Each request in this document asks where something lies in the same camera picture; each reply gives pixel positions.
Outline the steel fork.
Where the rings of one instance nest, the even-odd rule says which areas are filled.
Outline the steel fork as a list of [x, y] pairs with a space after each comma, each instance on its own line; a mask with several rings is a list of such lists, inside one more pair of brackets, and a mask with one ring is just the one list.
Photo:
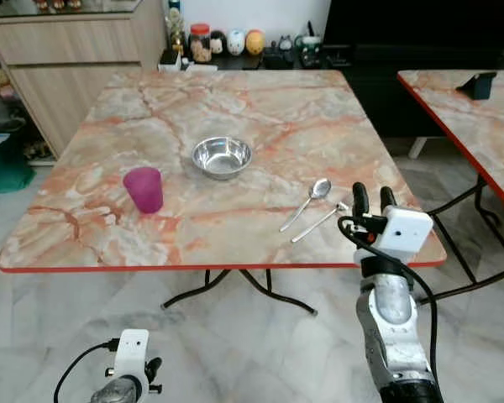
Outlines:
[[316, 231], [318, 229], [318, 227], [323, 225], [323, 223], [327, 222], [330, 218], [332, 218], [333, 216], [339, 215], [341, 212], [347, 212], [348, 210], [349, 210], [349, 205], [347, 203], [343, 203], [343, 202], [336, 203], [333, 210], [326, 212], [326, 214], [322, 215], [322, 217], [320, 219], [318, 219], [313, 225], [311, 225], [308, 228], [306, 228], [305, 230], [303, 230], [301, 233], [296, 235], [296, 237], [291, 238], [290, 242], [293, 244], [301, 242], [303, 238], [305, 238], [307, 235], [309, 235], [313, 231]]

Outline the steel spoon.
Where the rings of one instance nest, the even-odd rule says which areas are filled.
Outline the steel spoon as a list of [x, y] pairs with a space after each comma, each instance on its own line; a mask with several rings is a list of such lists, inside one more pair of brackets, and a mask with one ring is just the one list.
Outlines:
[[330, 180], [328, 178], [318, 178], [314, 183], [311, 185], [308, 196], [305, 201], [301, 205], [299, 205], [294, 212], [291, 213], [289, 218], [287, 218], [286, 222], [283, 223], [281, 227], [279, 227], [279, 231], [283, 232], [289, 229], [291, 225], [295, 222], [296, 219], [301, 216], [302, 212], [306, 210], [307, 207], [313, 201], [316, 200], [322, 200], [325, 199], [326, 196], [328, 196], [328, 193], [330, 192], [330, 189], [332, 189], [332, 183], [330, 183]]

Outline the marble pattern folding table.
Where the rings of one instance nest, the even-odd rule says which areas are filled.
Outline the marble pattern folding table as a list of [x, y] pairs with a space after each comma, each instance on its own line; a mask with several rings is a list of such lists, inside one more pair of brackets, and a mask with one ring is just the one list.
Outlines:
[[437, 229], [443, 234], [455, 258], [459, 261], [471, 283], [462, 287], [438, 292], [437, 299], [462, 295], [504, 280], [504, 271], [477, 280], [470, 265], [445, 229], [439, 215], [454, 205], [471, 198], [479, 219], [482, 219], [491, 234], [504, 249], [504, 235], [499, 231], [501, 219], [482, 205], [484, 188], [491, 188], [504, 204], [504, 70], [498, 70], [493, 81], [491, 97], [475, 101], [457, 92], [475, 73], [490, 72], [478, 70], [406, 70], [398, 72], [399, 81], [405, 85], [410, 95], [420, 102], [445, 135], [462, 151], [463, 156], [475, 167], [477, 181], [467, 191], [460, 193], [449, 202], [429, 212]]
[[[213, 137], [252, 147], [232, 180], [206, 177], [191, 161]], [[123, 185], [137, 166], [161, 172], [158, 212], [140, 212]], [[318, 178], [332, 183], [328, 196], [280, 232]], [[336, 201], [349, 202], [354, 183], [372, 203], [390, 186], [399, 205], [420, 207], [337, 71], [118, 73], [0, 247], [0, 270], [212, 271], [206, 290], [240, 273], [272, 296], [255, 271], [355, 266], [336, 216], [290, 242]]]

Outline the black phone stand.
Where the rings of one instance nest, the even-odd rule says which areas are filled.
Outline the black phone stand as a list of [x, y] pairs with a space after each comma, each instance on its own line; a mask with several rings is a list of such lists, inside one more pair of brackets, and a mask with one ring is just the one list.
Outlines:
[[491, 88], [493, 88], [495, 77], [497, 77], [496, 71], [475, 73], [465, 83], [457, 86], [455, 90], [471, 100], [487, 100], [491, 97]]

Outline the small steel bowl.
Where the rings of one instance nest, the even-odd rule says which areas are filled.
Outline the small steel bowl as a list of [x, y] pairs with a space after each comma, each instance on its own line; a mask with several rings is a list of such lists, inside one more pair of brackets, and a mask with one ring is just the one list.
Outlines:
[[252, 160], [252, 147], [234, 137], [203, 139], [192, 151], [191, 161], [205, 175], [217, 181], [237, 177]]

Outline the green and white mug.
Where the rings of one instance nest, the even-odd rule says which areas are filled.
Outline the green and white mug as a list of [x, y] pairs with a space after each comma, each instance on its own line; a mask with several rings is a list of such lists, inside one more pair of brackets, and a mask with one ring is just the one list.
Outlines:
[[320, 49], [323, 39], [317, 35], [299, 35], [295, 41], [297, 58], [302, 69], [317, 69], [320, 65]]

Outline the black television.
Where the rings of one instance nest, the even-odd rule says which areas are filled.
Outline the black television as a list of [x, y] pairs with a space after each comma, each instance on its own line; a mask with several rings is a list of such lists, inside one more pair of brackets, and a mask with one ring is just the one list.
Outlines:
[[504, 49], [504, 0], [332, 0], [328, 44]]

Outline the purple plastic cup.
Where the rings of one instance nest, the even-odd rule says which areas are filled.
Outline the purple plastic cup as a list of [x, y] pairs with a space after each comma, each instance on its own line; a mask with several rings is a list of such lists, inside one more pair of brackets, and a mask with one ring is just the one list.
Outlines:
[[123, 177], [123, 185], [140, 212], [158, 212], [164, 204], [161, 172], [153, 166], [137, 166]]

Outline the yellow round figurine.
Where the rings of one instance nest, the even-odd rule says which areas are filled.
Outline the yellow round figurine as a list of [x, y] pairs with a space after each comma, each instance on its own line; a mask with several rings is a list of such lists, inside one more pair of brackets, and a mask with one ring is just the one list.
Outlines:
[[260, 29], [250, 29], [245, 35], [244, 48], [249, 56], [260, 56], [266, 46], [266, 35]]

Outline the white round figurine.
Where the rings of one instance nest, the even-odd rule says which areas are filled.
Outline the white round figurine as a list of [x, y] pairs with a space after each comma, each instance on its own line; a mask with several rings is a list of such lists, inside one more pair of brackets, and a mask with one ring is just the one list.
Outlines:
[[241, 56], [245, 49], [245, 31], [242, 29], [230, 29], [228, 31], [228, 46], [226, 50], [230, 56]]

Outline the black round figurine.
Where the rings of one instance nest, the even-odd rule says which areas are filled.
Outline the black round figurine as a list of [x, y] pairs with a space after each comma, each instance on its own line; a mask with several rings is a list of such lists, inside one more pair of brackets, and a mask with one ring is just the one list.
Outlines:
[[222, 30], [213, 30], [209, 35], [209, 49], [213, 57], [228, 53], [228, 36]]

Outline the red lidded snack jar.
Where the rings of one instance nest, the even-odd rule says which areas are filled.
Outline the red lidded snack jar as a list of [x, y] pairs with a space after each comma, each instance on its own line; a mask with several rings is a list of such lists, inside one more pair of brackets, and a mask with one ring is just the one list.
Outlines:
[[196, 64], [209, 64], [213, 60], [213, 51], [210, 46], [211, 29], [209, 24], [191, 24], [188, 32], [188, 50]]

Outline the gold trophy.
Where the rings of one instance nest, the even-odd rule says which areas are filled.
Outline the gold trophy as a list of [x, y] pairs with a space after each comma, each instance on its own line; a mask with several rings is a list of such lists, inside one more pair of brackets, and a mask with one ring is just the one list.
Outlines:
[[186, 49], [184, 34], [184, 18], [181, 11], [181, 0], [166, 0], [166, 24], [169, 35], [169, 46], [178, 57], [182, 57]]

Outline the green bin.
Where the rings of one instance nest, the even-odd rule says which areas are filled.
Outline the green bin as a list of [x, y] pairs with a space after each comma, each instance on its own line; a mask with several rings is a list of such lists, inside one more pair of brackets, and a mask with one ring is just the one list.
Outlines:
[[0, 193], [21, 191], [36, 176], [23, 153], [18, 135], [0, 132]]

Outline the light wooden cabinet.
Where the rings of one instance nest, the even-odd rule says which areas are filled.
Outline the light wooden cabinet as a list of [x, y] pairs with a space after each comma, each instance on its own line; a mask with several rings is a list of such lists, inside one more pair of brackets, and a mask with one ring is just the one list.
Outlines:
[[0, 64], [60, 157], [114, 74], [155, 71], [163, 0], [3, 0]]

